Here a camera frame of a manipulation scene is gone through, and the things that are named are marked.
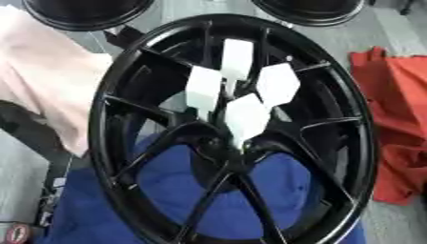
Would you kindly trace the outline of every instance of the floor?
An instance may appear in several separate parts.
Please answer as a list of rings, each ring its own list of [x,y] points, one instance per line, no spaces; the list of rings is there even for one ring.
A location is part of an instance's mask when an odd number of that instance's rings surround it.
[[[348,52],[366,51],[372,46],[384,47],[393,55],[427,54],[427,3],[418,1],[410,15],[401,16],[396,11],[401,2],[403,1],[378,0],[375,8],[366,7],[355,19],[337,27],[295,26],[295,30],[315,40],[346,68],[349,67]],[[20,5],[16,0],[0,0],[0,5],[5,4]],[[247,14],[286,24],[256,8],[250,0],[157,0],[147,12],[131,21],[130,25],[141,31],[149,31],[179,18],[218,12]],[[113,56],[121,52],[119,48],[106,43],[100,31],[65,33],[90,51],[108,52]],[[0,104],[0,110],[3,108],[10,109],[10,105]],[[27,116],[18,113],[16,116]],[[40,126],[41,131],[36,132],[31,130],[34,126],[39,125],[33,125],[29,121],[27,126],[19,129],[11,124],[8,130],[45,155],[57,168],[51,171],[53,175],[63,173],[64,166],[70,159],[73,167],[87,166],[87,159],[71,158],[64,152],[58,146],[52,131]],[[44,134],[43,143],[32,139],[37,138],[38,134]],[[415,198],[407,207],[372,202],[363,216],[368,243],[427,243],[427,212],[423,206],[420,198]]]

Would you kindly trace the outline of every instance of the white foam block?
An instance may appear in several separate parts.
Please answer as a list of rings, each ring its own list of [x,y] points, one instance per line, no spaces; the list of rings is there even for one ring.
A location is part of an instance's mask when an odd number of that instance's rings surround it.
[[[254,43],[235,39],[224,41],[221,73],[231,83],[226,86],[227,94],[233,95],[237,80],[246,80],[254,58]]]
[[[225,123],[234,137],[234,145],[239,149],[246,140],[263,133],[269,120],[269,111],[253,93],[227,104]]]
[[[221,82],[220,71],[193,67],[186,87],[187,106],[202,111],[200,114],[212,112],[218,102]]]
[[[256,84],[268,111],[274,106],[291,102],[300,86],[301,83],[289,63],[264,67]]]

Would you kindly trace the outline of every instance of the black wheel rim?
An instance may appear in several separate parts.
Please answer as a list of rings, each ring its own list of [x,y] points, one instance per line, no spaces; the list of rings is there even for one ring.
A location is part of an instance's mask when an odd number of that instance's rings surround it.
[[[226,158],[212,159],[198,150],[200,137],[224,139],[226,135],[221,130],[194,120],[191,110],[170,112],[157,108],[172,95],[184,91],[192,64],[218,69],[215,42],[226,37],[255,42],[250,84],[256,81],[260,67],[283,62],[291,55],[302,89],[304,83],[310,84],[315,86],[314,91],[328,91],[334,98],[335,109],[326,110],[329,117],[323,114],[321,118],[297,123],[272,119],[266,132],[251,141],[244,158],[256,160],[265,153],[289,153],[325,188],[322,201],[328,202],[330,208],[317,214],[316,219],[301,219],[290,230],[280,231],[276,227],[245,168],[226,163],[239,162],[242,158],[234,157],[225,146],[220,149],[227,152]],[[242,93],[250,88],[243,88]],[[281,109],[291,111],[291,106]],[[147,118],[167,129],[145,152],[129,162],[127,150],[136,138],[135,125],[140,126]],[[303,131],[324,126],[345,129],[339,142],[347,145],[347,162],[352,163],[346,165],[348,173],[342,182],[326,169],[321,163],[323,159],[302,136]],[[143,170],[147,161],[175,144],[189,145],[205,160],[222,162],[209,189],[183,226],[161,214],[135,187],[134,181],[135,173]],[[272,22],[233,14],[202,15],[173,22],[151,31],[124,51],[94,98],[90,148],[93,166],[113,208],[140,238],[153,243],[334,243],[356,224],[369,201],[376,177],[371,115],[350,75],[332,56],[301,34]],[[223,240],[194,233],[195,225],[224,182],[236,186],[254,207],[264,228],[262,239]]]
[[[319,27],[347,22],[364,6],[364,0],[253,0],[253,2],[278,19],[303,26]]]
[[[153,0],[22,1],[34,18],[64,31],[100,31],[117,27],[133,20],[153,3]]]

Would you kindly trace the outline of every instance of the rim lip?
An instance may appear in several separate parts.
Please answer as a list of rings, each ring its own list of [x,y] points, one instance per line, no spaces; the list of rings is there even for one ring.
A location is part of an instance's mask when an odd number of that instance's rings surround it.
[[[30,4],[29,0],[22,0],[22,2],[25,10],[29,12],[31,16],[50,27],[54,27],[63,31],[101,31],[120,26],[133,20],[146,11],[153,4],[154,0],[140,1],[140,3],[134,8],[116,14],[115,17],[108,17],[101,20],[99,18],[85,19],[83,21],[74,23],[61,21],[55,19],[54,17],[48,16],[43,11],[35,8],[32,4]]]
[[[336,17],[322,17],[321,13],[317,18],[315,17],[304,17],[303,13],[298,13],[297,11],[278,9],[270,4],[266,3],[266,0],[252,0],[259,8],[269,13],[271,16],[287,21],[290,23],[298,24],[301,26],[308,27],[328,27],[339,25],[347,21],[352,20],[356,15],[358,15],[363,6],[365,5],[365,0],[358,0],[355,4],[355,7],[351,11],[346,11],[345,13],[338,14]]]
[[[141,54],[141,52],[138,50],[141,46],[146,46],[150,42],[154,41],[156,38],[162,38],[163,35],[168,35],[171,32],[175,32],[182,28],[182,26],[185,26],[186,23],[193,22],[193,21],[208,21],[208,20],[214,20],[215,18],[244,18],[244,19],[250,19],[254,21],[258,21],[260,24],[266,23],[269,26],[276,26],[278,28],[281,28],[282,30],[285,30],[285,27],[270,22],[267,20],[246,16],[246,15],[238,15],[238,14],[209,14],[209,15],[199,15],[194,16],[190,18],[185,18],[181,20],[177,20],[174,22],[171,22],[167,25],[164,25],[162,27],[159,27],[155,30],[150,31],[149,33],[145,34],[141,39],[134,42],[129,48],[127,48],[124,52],[122,52],[119,57],[116,59],[116,61],[112,64],[110,69],[107,71],[107,73],[104,76],[104,79],[102,80],[100,86],[98,87],[98,90],[96,92],[96,95],[93,99],[92,108],[91,108],[91,115],[90,115],[90,125],[89,125],[89,145],[90,145],[90,152],[91,152],[91,158],[92,158],[92,164],[95,168],[96,174],[98,176],[98,180],[104,190],[104,193],[106,194],[108,200],[112,204],[114,210],[121,216],[121,218],[131,227],[133,232],[140,237],[141,239],[150,240],[154,243],[161,243],[161,244],[168,244],[169,242],[164,240],[162,237],[155,235],[151,231],[147,230],[141,230],[141,225],[138,223],[138,221],[134,218],[132,215],[133,212],[126,209],[126,206],[124,206],[124,202],[122,202],[118,196],[113,192],[112,185],[109,180],[106,180],[108,178],[108,174],[105,171],[105,165],[102,163],[103,160],[106,158],[109,158],[106,152],[103,152],[100,149],[99,145],[105,144],[105,138],[104,135],[100,133],[100,129],[104,127],[103,124],[100,124],[101,122],[101,116],[104,112],[104,101],[103,101],[103,95],[106,88],[113,84],[118,80],[118,78],[121,77],[121,74],[123,71],[126,70],[126,68],[133,63],[134,60],[137,59],[137,57]],[[374,126],[373,126],[373,118],[371,114],[369,113],[368,105],[366,103],[366,100],[363,96],[363,94],[360,92],[360,90],[357,87],[357,84],[354,82],[350,74],[344,70],[337,61],[325,50],[323,50],[318,44],[316,44],[314,41],[308,39],[304,35],[294,31],[286,29],[290,35],[292,35],[296,39],[300,39],[304,42],[304,44],[309,45],[306,47],[307,50],[315,51],[318,55],[322,55],[328,61],[332,62],[333,65],[336,67],[335,72],[337,75],[340,76],[342,79],[342,82],[345,83],[346,88],[349,89],[349,93],[352,94],[356,98],[356,105],[360,108],[360,111],[362,113],[362,121],[365,126],[367,138],[366,140],[369,142],[369,146],[367,146],[367,170],[366,174],[362,177],[363,183],[361,188],[361,192],[365,193],[360,196],[357,202],[355,202],[355,205],[351,212],[347,214],[347,217],[342,219],[340,224],[336,226],[333,230],[329,232],[329,234],[325,236],[321,236],[318,240],[315,241],[315,243],[336,243],[340,239],[342,239],[345,234],[347,234],[357,223],[359,220],[363,210],[367,206],[373,192],[375,179],[376,179],[376,163],[377,163],[377,143],[375,140],[375,132],[374,132]],[[299,241],[299,239],[293,243],[307,243],[303,241]]]

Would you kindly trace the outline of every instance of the wheel spoke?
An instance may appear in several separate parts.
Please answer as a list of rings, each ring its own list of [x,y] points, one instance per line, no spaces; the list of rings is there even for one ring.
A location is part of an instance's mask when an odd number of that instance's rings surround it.
[[[211,27],[212,21],[209,21],[204,26],[204,37],[203,37],[203,60],[201,65],[207,68],[213,66],[213,57],[212,57],[212,37],[211,37]]]
[[[311,121],[311,122],[307,123],[306,125],[303,125],[301,127],[301,130],[304,131],[304,130],[307,130],[310,128],[344,124],[344,123],[358,123],[358,122],[360,122],[360,120],[361,120],[360,116],[319,119],[319,120]]]
[[[260,34],[260,41],[255,45],[254,64],[251,68],[251,72],[249,73],[248,85],[244,87],[245,90],[254,89],[262,68],[270,64],[270,55],[268,51],[270,31],[271,30],[269,28],[263,29]]]
[[[290,153],[294,156],[323,185],[332,204],[353,203],[353,198],[325,168],[326,164],[300,132],[290,130],[289,126],[288,130],[283,130],[287,124],[292,126],[292,123],[271,123],[263,134],[253,139],[253,144],[261,152]]]
[[[171,71],[177,71],[179,73],[190,75],[190,71],[192,70],[192,64],[185,62],[183,60],[178,60],[176,58],[172,58],[166,56],[157,51],[149,50],[149,49],[139,49],[144,58],[147,58],[152,63],[157,64],[161,67],[168,67]]]
[[[171,125],[178,119],[177,112],[168,111],[157,106],[143,104],[141,102],[133,102],[129,99],[113,95],[105,95],[105,101],[109,105],[113,107],[115,106],[117,108],[117,112],[122,112],[123,110],[140,112],[144,117],[149,118],[164,127]]]
[[[261,220],[264,229],[263,239],[267,243],[287,243],[252,179],[246,174],[234,175],[233,184],[242,191]]]
[[[180,126],[166,129],[162,132],[143,153],[139,154],[134,161],[123,168],[119,173],[112,177],[112,181],[116,182],[124,175],[131,175],[135,178],[136,174],[153,158],[166,151],[168,148],[180,145],[189,144],[189,137],[220,137],[219,131],[204,122],[190,122]]]
[[[301,68],[299,70],[296,70],[296,73],[303,73],[306,71],[315,71],[315,70],[319,70],[319,69],[324,69],[324,68],[328,68],[331,66],[331,63],[329,63],[328,61],[322,61],[316,65],[312,65],[312,66],[307,66],[304,68]]]
[[[193,208],[192,213],[187,218],[173,243],[182,243],[188,240],[195,231],[197,224],[203,217],[204,213],[214,202],[215,198],[221,193],[221,188],[227,182],[230,173],[227,172],[227,167],[223,167],[220,172],[213,178],[206,192],[200,198]]]

